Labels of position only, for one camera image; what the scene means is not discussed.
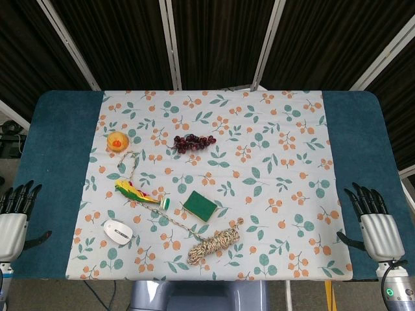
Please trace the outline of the left black grey robot hand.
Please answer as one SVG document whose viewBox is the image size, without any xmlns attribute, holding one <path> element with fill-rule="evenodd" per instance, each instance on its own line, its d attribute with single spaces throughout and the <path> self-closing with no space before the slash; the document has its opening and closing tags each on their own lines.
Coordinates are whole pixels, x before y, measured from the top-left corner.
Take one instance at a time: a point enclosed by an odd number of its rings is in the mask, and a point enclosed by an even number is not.
<svg viewBox="0 0 415 311">
<path fill-rule="evenodd" d="M 26 239 L 28 224 L 42 185 L 30 180 L 16 188 L 10 187 L 1 195 L 1 262 L 15 261 L 27 249 L 39 246 L 51 235 L 48 230 L 32 240 Z"/>
</svg>

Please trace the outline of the right black grey robot hand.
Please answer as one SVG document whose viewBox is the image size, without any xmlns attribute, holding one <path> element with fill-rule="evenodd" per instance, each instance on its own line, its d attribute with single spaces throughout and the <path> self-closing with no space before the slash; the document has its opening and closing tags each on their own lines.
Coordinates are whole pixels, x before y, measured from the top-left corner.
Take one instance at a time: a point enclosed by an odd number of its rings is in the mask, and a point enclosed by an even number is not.
<svg viewBox="0 0 415 311">
<path fill-rule="evenodd" d="M 351 191 L 344 189 L 356 214 L 362 241 L 352 240 L 344 233 L 337 237 L 345 245 L 359 249 L 376 262 L 400 260 L 405 249 L 394 217 L 388 212 L 383 197 L 375 189 L 368 189 L 353 182 Z"/>
</svg>

